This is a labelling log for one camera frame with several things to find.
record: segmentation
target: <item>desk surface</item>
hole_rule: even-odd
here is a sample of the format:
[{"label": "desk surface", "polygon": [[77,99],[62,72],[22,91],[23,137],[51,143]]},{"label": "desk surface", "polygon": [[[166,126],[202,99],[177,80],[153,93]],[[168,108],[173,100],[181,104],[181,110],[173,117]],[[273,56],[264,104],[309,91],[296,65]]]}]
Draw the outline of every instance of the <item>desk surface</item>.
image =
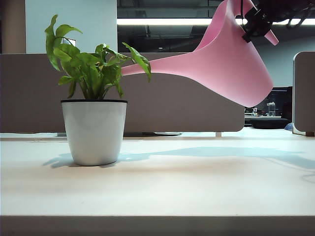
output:
[{"label": "desk surface", "polygon": [[124,138],[116,163],[81,167],[65,138],[2,134],[2,224],[32,216],[310,216],[315,222],[314,141],[253,128],[222,138]]}]

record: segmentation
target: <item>gray partition panel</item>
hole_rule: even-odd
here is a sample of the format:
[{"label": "gray partition panel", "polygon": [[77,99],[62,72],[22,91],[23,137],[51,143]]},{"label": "gray partition panel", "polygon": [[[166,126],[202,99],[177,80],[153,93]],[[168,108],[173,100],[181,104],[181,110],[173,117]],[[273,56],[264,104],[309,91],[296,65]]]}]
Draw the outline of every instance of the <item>gray partition panel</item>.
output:
[{"label": "gray partition panel", "polygon": [[[148,59],[176,53],[144,54]],[[45,54],[1,55],[1,132],[64,132],[60,100],[67,86]],[[244,107],[185,77],[144,74],[122,79],[128,100],[125,132],[239,131]],[[77,90],[74,98],[83,98]],[[118,98],[113,89],[107,98]]]},{"label": "gray partition panel", "polygon": [[293,122],[299,131],[315,131],[315,52],[294,57]]}]

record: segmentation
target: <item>fluorescent light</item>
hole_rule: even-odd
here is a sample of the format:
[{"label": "fluorescent light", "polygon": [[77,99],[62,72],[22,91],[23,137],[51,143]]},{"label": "fluorescent light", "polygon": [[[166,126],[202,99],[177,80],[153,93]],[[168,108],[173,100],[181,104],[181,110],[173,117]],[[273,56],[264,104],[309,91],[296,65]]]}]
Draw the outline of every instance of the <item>fluorescent light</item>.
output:
[{"label": "fluorescent light", "polygon": [[117,19],[117,25],[123,26],[206,26],[211,23],[212,19]]},{"label": "fluorescent light", "polygon": [[[300,22],[301,19],[292,19],[291,25],[296,25]],[[273,25],[287,25],[289,20],[281,21],[281,22],[274,22]],[[314,26],[315,19],[305,19],[302,23],[303,26]]]},{"label": "fluorescent light", "polygon": [[[235,19],[236,22],[240,25],[242,23],[242,19]],[[117,19],[117,25],[121,26],[207,26],[211,23],[212,19],[208,18],[155,18],[155,19]],[[299,23],[300,19],[293,19],[291,24],[296,25]],[[286,25],[289,20],[285,20],[282,22],[274,22],[274,25]],[[302,25],[304,26],[312,26],[315,25],[315,19],[306,19]]]}]

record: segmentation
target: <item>white desk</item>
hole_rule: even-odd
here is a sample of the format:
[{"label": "white desk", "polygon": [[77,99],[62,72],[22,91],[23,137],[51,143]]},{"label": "white desk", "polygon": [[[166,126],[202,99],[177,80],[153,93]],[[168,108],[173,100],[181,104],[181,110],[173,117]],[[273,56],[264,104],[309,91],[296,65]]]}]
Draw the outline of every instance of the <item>white desk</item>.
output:
[{"label": "white desk", "polygon": [[315,235],[314,137],[214,135],[125,138],[117,163],[80,167],[65,138],[4,134],[2,236]]}]

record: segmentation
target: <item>black cable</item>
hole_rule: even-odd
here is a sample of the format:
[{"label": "black cable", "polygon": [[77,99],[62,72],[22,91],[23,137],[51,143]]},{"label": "black cable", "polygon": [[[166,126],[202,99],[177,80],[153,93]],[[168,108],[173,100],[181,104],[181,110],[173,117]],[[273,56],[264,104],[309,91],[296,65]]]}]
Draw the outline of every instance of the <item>black cable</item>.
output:
[{"label": "black cable", "polygon": [[243,15],[243,1],[241,0],[241,18],[242,18],[242,23],[243,23],[243,19],[244,19],[244,15]]},{"label": "black cable", "polygon": [[312,9],[312,6],[309,6],[309,7],[307,8],[307,10],[304,12],[303,16],[301,17],[300,22],[299,22],[298,24],[294,25],[294,26],[291,25],[291,21],[292,21],[293,18],[290,18],[290,19],[289,19],[289,22],[288,22],[287,25],[286,25],[286,28],[287,28],[287,29],[293,29],[293,28],[297,28],[297,27],[301,26],[301,24],[304,22],[304,20],[305,20],[306,18],[308,18],[309,15],[311,14],[311,9]]}]

